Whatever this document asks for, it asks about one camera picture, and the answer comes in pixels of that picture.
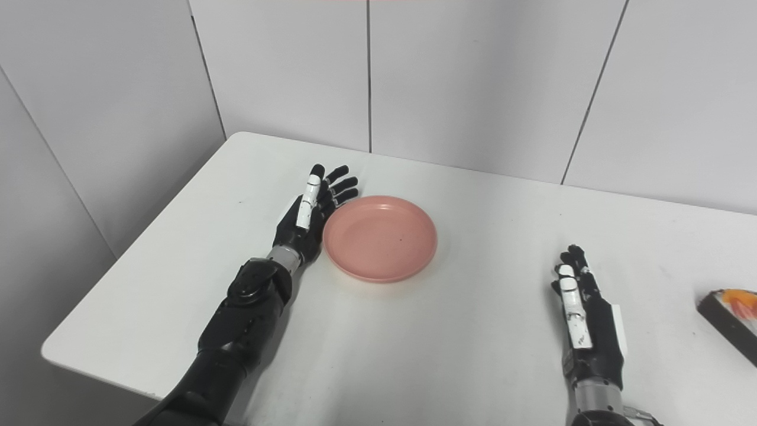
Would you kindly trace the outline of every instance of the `white finger segment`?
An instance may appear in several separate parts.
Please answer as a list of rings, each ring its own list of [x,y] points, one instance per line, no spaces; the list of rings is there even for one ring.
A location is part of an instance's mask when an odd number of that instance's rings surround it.
[[[311,174],[307,178],[307,188],[302,194],[302,201],[300,202],[300,209],[297,213],[297,226],[303,229],[310,229],[310,215],[313,213],[313,208],[316,206],[316,198],[318,197],[318,190],[321,187],[321,178],[316,174]]]
[[[586,311],[581,301],[581,292],[573,276],[573,267],[560,265],[557,273],[560,276],[560,296],[565,308],[565,322],[568,325],[571,346],[573,349],[591,349],[593,344],[586,324]]]

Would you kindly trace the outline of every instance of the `white table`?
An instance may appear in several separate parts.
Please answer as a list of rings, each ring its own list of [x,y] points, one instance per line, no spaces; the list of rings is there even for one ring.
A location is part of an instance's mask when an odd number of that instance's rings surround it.
[[[195,357],[239,265],[265,255],[314,162],[436,223],[433,262],[363,283],[322,255],[278,352],[230,424],[562,425],[564,325],[551,293],[579,243],[623,308],[625,402],[669,425],[755,424],[757,368],[695,302],[757,290],[757,217],[237,133],[47,339],[50,362],[155,398]]]

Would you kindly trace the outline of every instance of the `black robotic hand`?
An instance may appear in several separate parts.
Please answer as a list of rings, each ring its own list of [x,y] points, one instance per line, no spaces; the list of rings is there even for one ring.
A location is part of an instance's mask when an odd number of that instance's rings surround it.
[[[600,293],[584,250],[568,247],[552,288],[562,299],[570,345],[563,373],[575,392],[571,426],[633,426],[629,418],[661,426],[649,413],[623,406],[625,335],[620,310]]]
[[[563,297],[565,321],[571,335],[571,347],[563,365],[565,376],[572,383],[597,377],[623,390],[624,359],[612,305],[602,297],[581,247],[568,247],[568,251],[560,255],[560,260],[562,264],[555,267],[559,279],[552,282],[552,288]],[[576,290],[571,290],[573,283]],[[576,296],[585,312],[583,322],[588,332],[588,341],[584,344],[574,342],[574,335],[581,331],[573,328],[572,322],[580,324],[581,319],[577,317],[581,313],[572,312],[572,308],[565,304],[563,294],[571,291],[577,292]]]
[[[273,239],[274,247],[285,246],[297,252],[300,255],[300,265],[312,262],[318,255],[323,240],[323,227],[334,210],[357,197],[358,194],[355,188],[356,177],[348,177],[337,182],[350,172],[346,165],[334,169],[326,177],[322,176],[322,170],[323,166],[316,164],[311,171],[311,176],[317,175],[320,171],[322,179],[315,202],[311,206],[310,226],[307,229],[298,226],[298,215],[303,203],[303,196],[299,196],[279,222],[279,226],[276,227],[276,237]]]

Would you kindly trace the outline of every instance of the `white wall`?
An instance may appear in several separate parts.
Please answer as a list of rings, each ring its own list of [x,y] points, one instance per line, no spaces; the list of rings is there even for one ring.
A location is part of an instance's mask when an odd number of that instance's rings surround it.
[[[371,2],[373,152],[558,183],[624,2]]]
[[[631,0],[565,183],[757,214],[756,15]]]
[[[365,2],[190,4],[226,135],[368,150]]]
[[[225,140],[185,0],[4,0],[0,64],[116,255]]]
[[[114,261],[0,70],[0,424],[126,425],[153,403],[39,354]]]

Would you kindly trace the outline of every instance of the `robotic arm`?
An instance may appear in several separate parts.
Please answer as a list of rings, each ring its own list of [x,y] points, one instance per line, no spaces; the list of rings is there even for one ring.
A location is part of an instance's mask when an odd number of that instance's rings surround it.
[[[316,164],[305,193],[276,227],[266,258],[239,268],[226,298],[200,336],[198,354],[176,387],[134,426],[221,426],[244,379],[260,364],[276,323],[292,295],[292,275],[318,254],[323,226],[340,205],[357,196],[357,178],[332,185],[349,172],[323,177]]]
[[[570,337],[562,368],[575,392],[571,426],[633,426],[631,420],[662,426],[649,413],[623,406],[625,335],[620,309],[602,297],[584,250],[570,246],[560,260],[552,288],[562,299]]]

